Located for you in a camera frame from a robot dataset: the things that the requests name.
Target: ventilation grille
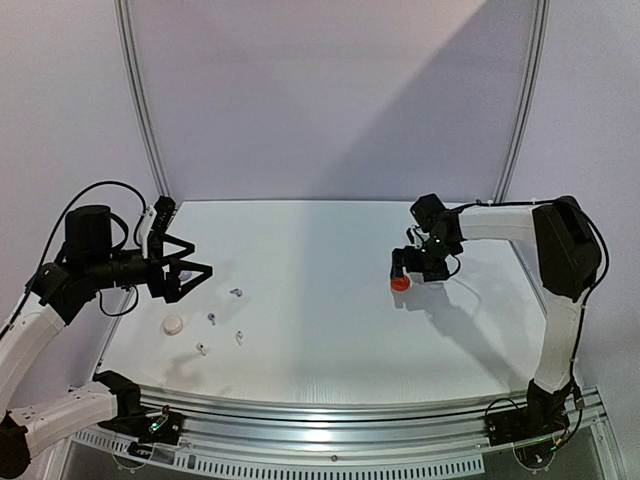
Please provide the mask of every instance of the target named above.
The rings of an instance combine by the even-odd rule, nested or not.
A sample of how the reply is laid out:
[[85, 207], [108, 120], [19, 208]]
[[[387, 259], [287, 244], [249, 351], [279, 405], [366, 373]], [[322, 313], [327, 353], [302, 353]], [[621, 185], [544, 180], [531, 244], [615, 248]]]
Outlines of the ventilation grille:
[[[109, 433], [95, 430], [78, 432], [74, 441], [133, 461], [139, 458], [127, 454], [128, 442]], [[172, 468], [218, 479], [251, 480], [421, 480], [464, 478], [484, 473], [482, 455], [412, 464], [408, 467], [274, 467], [272, 465], [231, 462], [201, 454], [175, 452], [173, 463], [167, 465], [148, 461], [151, 465]]]

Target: white table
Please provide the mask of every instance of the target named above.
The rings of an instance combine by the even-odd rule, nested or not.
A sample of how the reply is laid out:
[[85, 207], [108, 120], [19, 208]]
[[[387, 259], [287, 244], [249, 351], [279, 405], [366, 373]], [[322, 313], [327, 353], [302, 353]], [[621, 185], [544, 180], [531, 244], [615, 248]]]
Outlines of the white table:
[[[214, 277], [173, 305], [141, 288], [101, 370], [171, 391], [286, 403], [451, 401], [525, 389], [544, 317], [511, 246], [467, 242], [462, 270], [444, 286], [392, 294], [390, 254], [406, 244], [409, 205], [183, 204], [169, 233], [195, 243], [189, 260], [213, 264]], [[185, 324], [173, 337], [161, 328], [170, 314]]]

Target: red object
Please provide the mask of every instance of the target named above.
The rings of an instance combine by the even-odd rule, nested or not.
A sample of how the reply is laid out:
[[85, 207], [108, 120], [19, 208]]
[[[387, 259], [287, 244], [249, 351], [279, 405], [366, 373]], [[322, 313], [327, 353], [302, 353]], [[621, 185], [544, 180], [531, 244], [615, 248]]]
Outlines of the red object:
[[404, 292], [411, 286], [409, 277], [400, 277], [391, 279], [391, 290], [394, 292]]

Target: white round object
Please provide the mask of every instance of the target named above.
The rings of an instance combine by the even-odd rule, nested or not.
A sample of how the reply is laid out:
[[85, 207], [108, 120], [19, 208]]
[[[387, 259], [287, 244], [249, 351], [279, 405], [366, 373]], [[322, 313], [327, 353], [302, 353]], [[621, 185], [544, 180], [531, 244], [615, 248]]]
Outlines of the white round object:
[[182, 331], [184, 323], [177, 315], [169, 315], [162, 321], [162, 330], [167, 335], [177, 335]]

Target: robotic arm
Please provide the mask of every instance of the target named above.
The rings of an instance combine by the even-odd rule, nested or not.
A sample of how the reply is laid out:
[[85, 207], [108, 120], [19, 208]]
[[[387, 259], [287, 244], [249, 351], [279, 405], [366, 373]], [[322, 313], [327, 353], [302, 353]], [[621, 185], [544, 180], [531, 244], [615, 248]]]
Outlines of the robotic arm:
[[[84, 206], [66, 215], [65, 242], [57, 258], [38, 269], [12, 315], [0, 324], [0, 412], [6, 412], [0, 423], [1, 478], [16, 478], [49, 445], [99, 422], [141, 443], [177, 442], [182, 416], [168, 407], [162, 412], [142, 407], [140, 388], [114, 372], [96, 375], [59, 400], [7, 411], [38, 355], [97, 292], [147, 285], [152, 297], [173, 303], [213, 275], [212, 267], [183, 260], [195, 251], [193, 244], [166, 233], [174, 210], [168, 197], [147, 209], [139, 225], [142, 245], [132, 250], [123, 249], [128, 228], [109, 207]], [[116, 246], [112, 220], [125, 232], [125, 241]], [[165, 255], [166, 243], [182, 250]], [[200, 275], [183, 283], [184, 270]]]
[[462, 253], [467, 240], [518, 240], [537, 246], [547, 324], [540, 363], [527, 391], [527, 408], [523, 417], [506, 421], [511, 425], [505, 425], [501, 414], [486, 421], [488, 430], [503, 430], [496, 444], [551, 433], [556, 422], [568, 423], [563, 413], [568, 395], [573, 393], [578, 410], [584, 407], [573, 364], [584, 302], [601, 262], [600, 247], [576, 200], [561, 197], [538, 205], [472, 204], [447, 209], [431, 194], [420, 198], [411, 213], [418, 223], [413, 232], [407, 231], [414, 245], [392, 253], [391, 286], [397, 291], [409, 287], [405, 271], [422, 274], [425, 282], [448, 279], [445, 259]]

